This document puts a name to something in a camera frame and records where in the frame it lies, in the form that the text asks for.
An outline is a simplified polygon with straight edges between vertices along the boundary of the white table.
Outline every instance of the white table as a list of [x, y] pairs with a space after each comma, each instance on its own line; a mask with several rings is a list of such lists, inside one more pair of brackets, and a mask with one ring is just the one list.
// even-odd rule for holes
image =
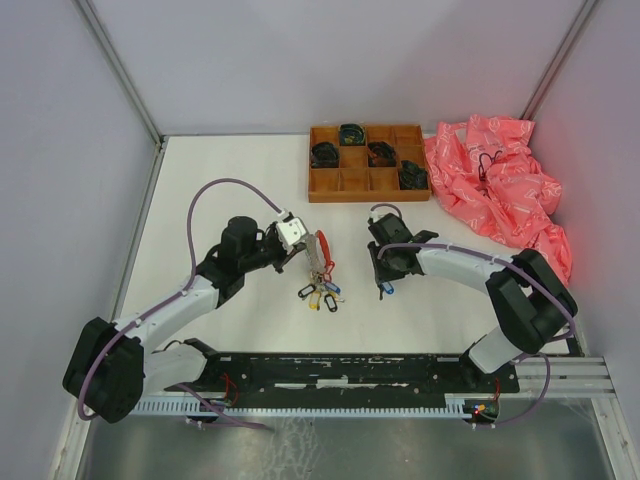
[[[143, 308], [181, 285], [189, 272], [186, 214], [195, 192], [219, 177], [246, 180], [307, 227], [327, 235], [336, 262], [334, 281], [346, 303], [336, 314], [322, 304], [309, 309], [297, 292], [308, 283], [299, 255], [278, 275], [266, 268], [247, 275], [242, 291], [221, 309], [181, 330], [219, 351], [460, 353], [497, 325], [488, 297], [449, 280], [408, 277], [396, 293], [378, 301], [366, 245], [370, 204], [310, 204], [307, 201], [306, 135], [172, 137], [160, 170], [122, 314]], [[435, 198], [399, 204], [407, 226], [439, 232], [451, 240], [495, 253], [515, 252], [474, 234], [448, 215]], [[238, 185], [213, 187], [194, 215], [198, 261], [219, 243], [227, 221], [250, 216], [265, 228], [274, 212]], [[564, 342], [549, 353], [567, 353]]]

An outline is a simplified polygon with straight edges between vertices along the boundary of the white wall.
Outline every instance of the white wall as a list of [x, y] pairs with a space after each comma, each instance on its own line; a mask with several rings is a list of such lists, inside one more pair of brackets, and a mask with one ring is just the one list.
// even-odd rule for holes
[[107, 316], [153, 145], [68, 0], [0, 5], [0, 478], [45, 478], [82, 325]]
[[537, 117], [533, 149], [565, 185], [572, 291], [640, 447], [640, 3], [602, 2]]
[[165, 134], [519, 116], [582, 0], [94, 0]]

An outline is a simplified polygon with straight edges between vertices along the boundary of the black key tag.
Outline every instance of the black key tag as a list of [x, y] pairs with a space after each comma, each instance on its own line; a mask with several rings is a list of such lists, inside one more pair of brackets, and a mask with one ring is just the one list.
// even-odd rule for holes
[[327, 308], [331, 313], [335, 313], [338, 311], [338, 303], [336, 302], [336, 299], [333, 298], [333, 295], [331, 295], [330, 293], [327, 293], [324, 296], [324, 303], [327, 305]]
[[316, 291], [316, 286], [313, 283], [310, 283], [309, 285], [307, 285], [306, 287], [304, 287], [302, 290], [298, 292], [298, 297], [304, 300], [315, 291]]

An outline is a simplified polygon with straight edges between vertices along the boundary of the pink plastic bag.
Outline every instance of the pink plastic bag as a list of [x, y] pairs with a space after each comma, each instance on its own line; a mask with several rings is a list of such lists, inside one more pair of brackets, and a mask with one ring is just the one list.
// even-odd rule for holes
[[479, 115], [468, 123], [440, 123], [437, 135], [425, 140], [431, 187], [444, 209], [477, 234], [538, 250], [566, 285], [569, 242], [549, 218], [562, 185], [531, 156], [533, 125]]

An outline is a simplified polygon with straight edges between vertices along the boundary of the wooden tray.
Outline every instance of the wooden tray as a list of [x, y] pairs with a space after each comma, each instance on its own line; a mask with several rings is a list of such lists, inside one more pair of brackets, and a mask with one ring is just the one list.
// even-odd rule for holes
[[[425, 168], [420, 125], [364, 125], [365, 146], [340, 146], [339, 126], [311, 127], [309, 145], [309, 202], [419, 202], [429, 200], [426, 190], [400, 190], [398, 171], [402, 160]], [[340, 152], [338, 168], [311, 168], [311, 148], [331, 142]], [[395, 167], [369, 167], [366, 144], [386, 142], [397, 154]]]

